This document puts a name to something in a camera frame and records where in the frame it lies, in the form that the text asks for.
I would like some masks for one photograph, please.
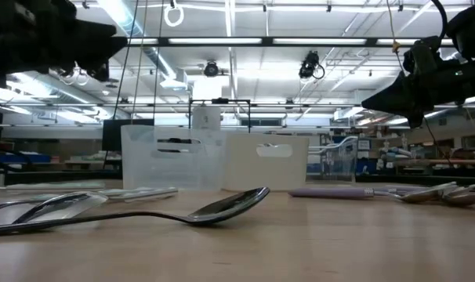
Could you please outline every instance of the table surface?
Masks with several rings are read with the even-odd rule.
[[[181,192],[165,200],[106,204],[93,214],[186,215],[231,194]],[[0,193],[0,202],[6,199]],[[1,210],[0,224],[27,209]],[[473,282],[475,208],[271,193],[212,228],[138,217],[0,237],[0,282],[210,280]]]

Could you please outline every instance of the plastic bin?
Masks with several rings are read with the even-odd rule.
[[[124,125],[121,143],[124,189],[221,189],[223,132]]]

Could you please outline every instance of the ceiling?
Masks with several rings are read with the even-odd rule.
[[[89,9],[82,8],[82,1],[75,1],[78,19],[89,20],[117,27],[118,35],[127,35],[117,22],[117,15],[102,9],[100,3],[106,0],[90,1]],[[184,18],[180,25],[170,27],[163,19],[164,8],[160,5],[169,1],[150,0],[107,0],[110,3],[127,5],[134,13],[136,21],[143,27],[148,37],[391,37],[389,13],[384,10],[386,1],[379,0],[332,0],[332,11],[325,11],[327,1],[314,0],[235,0],[235,9],[230,21],[224,12],[226,1],[178,0],[183,7]],[[421,38],[437,35],[441,31],[441,17],[432,5],[419,16],[417,10],[428,4],[426,0],[404,0],[390,3],[393,7],[403,2],[404,11],[393,11],[397,37]],[[470,5],[469,0],[441,1],[451,19],[460,10]],[[268,11],[262,11],[267,3]],[[170,12],[169,18],[177,20],[177,11]],[[320,81],[311,80],[307,84],[300,81],[298,72],[301,61],[309,51],[317,51],[326,69],[326,76]],[[449,56],[455,50],[444,48],[442,56]],[[360,103],[376,89],[391,83],[400,66],[389,48],[312,48],[312,47],[233,47],[236,91],[230,85],[230,51],[227,47],[161,47],[159,54],[173,69],[183,69],[188,80],[193,83],[207,79],[202,75],[201,66],[209,60],[217,62],[224,76],[212,78],[222,85],[222,95],[226,98],[251,99],[256,103],[284,103],[287,98],[296,103]],[[157,103],[186,103],[188,91],[164,89],[159,84],[164,78],[158,73],[155,63],[142,52],[132,47],[118,52],[110,60],[111,77],[122,80],[119,96],[137,103],[152,103],[154,94]],[[89,95],[97,101],[115,103],[119,89],[110,89],[93,79],[76,77],[63,79],[72,89],[82,95]],[[161,107],[156,112],[184,112],[186,107]],[[314,108],[310,114],[333,113],[336,107]],[[152,108],[137,108],[136,112],[151,112]],[[284,108],[258,109],[258,111],[284,112]]]

